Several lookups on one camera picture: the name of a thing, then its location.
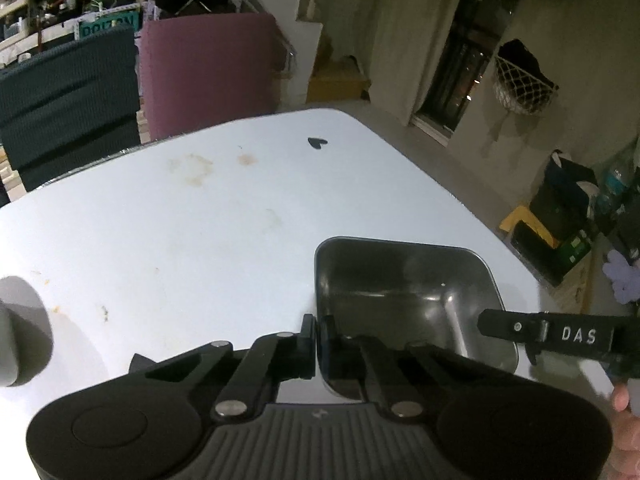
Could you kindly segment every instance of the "finger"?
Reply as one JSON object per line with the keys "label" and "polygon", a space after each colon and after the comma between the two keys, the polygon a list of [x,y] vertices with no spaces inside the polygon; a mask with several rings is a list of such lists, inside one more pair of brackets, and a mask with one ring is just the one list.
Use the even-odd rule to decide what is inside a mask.
{"label": "finger", "polygon": [[611,405],[617,412],[626,410],[629,405],[629,390],[626,384],[616,384],[611,394]]}
{"label": "finger", "polygon": [[618,449],[624,451],[640,450],[640,418],[626,410],[614,413],[611,419],[611,428],[613,443]]}
{"label": "finger", "polygon": [[609,474],[607,480],[640,480],[640,476],[629,476],[624,473],[619,473],[615,469],[609,468]]}
{"label": "finger", "polygon": [[619,473],[640,475],[640,452],[625,451],[617,447],[611,450],[609,464]]}

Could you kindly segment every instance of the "shelf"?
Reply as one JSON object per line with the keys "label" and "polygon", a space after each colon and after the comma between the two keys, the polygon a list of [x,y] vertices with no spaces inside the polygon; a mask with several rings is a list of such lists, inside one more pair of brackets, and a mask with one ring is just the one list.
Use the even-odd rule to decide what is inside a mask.
{"label": "shelf", "polygon": [[12,4],[9,4],[4,9],[0,9],[0,18],[4,18],[6,15],[15,12],[18,9],[26,7],[29,4],[29,0],[15,0]]}
{"label": "shelf", "polygon": [[28,37],[29,37],[28,31],[24,30],[22,32],[18,32],[18,34],[14,34],[10,38],[7,38],[4,41],[0,41],[0,50],[4,50],[8,46],[11,46],[12,44],[17,43],[18,41],[22,41],[24,38],[28,38]]}

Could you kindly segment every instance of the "license plate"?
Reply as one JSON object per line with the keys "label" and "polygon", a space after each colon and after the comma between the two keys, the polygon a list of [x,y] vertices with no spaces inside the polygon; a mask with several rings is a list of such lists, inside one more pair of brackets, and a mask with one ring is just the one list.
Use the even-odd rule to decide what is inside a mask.
{"label": "license plate", "polygon": [[94,22],[79,22],[78,32],[80,38],[86,38],[96,32],[105,30],[106,28],[113,27],[114,25],[120,25],[127,23],[133,27],[134,32],[140,30],[140,11],[125,10],[124,12],[114,12],[113,14],[107,14],[97,18]]}

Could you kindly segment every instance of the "brown stain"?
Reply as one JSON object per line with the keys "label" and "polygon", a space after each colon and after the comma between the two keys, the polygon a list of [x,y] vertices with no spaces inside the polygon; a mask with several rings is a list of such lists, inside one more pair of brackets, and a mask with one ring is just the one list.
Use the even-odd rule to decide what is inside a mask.
{"label": "brown stain", "polygon": [[184,181],[193,187],[202,187],[203,181],[213,173],[213,162],[201,155],[190,153],[186,156],[194,175],[188,176]]}
{"label": "brown stain", "polygon": [[258,159],[253,155],[238,155],[238,164],[240,164],[240,166],[252,166],[256,162],[258,162]]}

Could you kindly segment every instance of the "round button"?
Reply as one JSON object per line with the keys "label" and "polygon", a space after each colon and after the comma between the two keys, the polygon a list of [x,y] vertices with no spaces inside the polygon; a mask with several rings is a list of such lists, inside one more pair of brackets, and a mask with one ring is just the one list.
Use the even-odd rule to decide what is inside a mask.
{"label": "round button", "polygon": [[220,416],[238,416],[246,410],[246,404],[242,400],[223,400],[216,404],[216,412]]}
{"label": "round button", "polygon": [[144,413],[126,406],[99,406],[76,418],[72,431],[76,439],[90,447],[119,447],[133,442],[146,430]]}
{"label": "round button", "polygon": [[394,415],[402,418],[411,418],[412,416],[418,416],[422,413],[422,406],[412,400],[401,400],[396,402],[391,411]]}

